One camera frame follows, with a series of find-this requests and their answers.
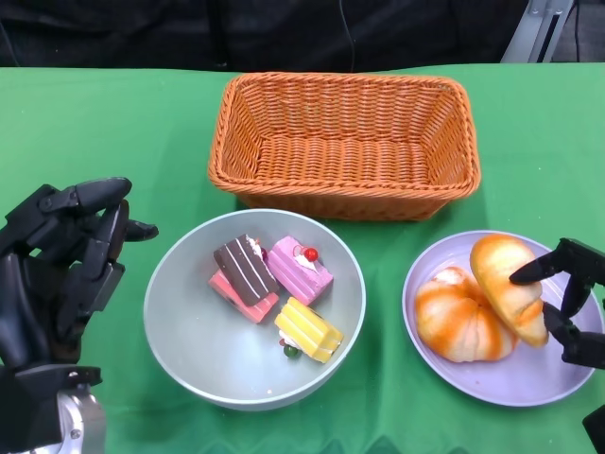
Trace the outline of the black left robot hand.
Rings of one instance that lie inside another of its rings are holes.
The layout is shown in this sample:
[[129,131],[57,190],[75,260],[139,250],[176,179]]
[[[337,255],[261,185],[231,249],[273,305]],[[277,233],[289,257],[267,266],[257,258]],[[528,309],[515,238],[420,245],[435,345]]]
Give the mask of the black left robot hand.
[[129,179],[43,184],[6,216],[1,229],[1,359],[25,370],[75,364],[91,317],[125,273],[127,242],[159,234],[130,218]]

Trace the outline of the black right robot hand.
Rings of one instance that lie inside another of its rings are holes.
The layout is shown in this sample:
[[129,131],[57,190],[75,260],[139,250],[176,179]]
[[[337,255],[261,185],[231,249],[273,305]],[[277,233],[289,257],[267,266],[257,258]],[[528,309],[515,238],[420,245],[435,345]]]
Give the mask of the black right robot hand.
[[571,321],[586,303],[594,286],[604,285],[604,253],[571,238],[562,238],[557,247],[510,276],[516,285],[541,282],[565,272],[569,279],[559,308],[543,306],[545,327],[562,345],[562,360],[579,366],[604,368],[604,336],[579,330]]

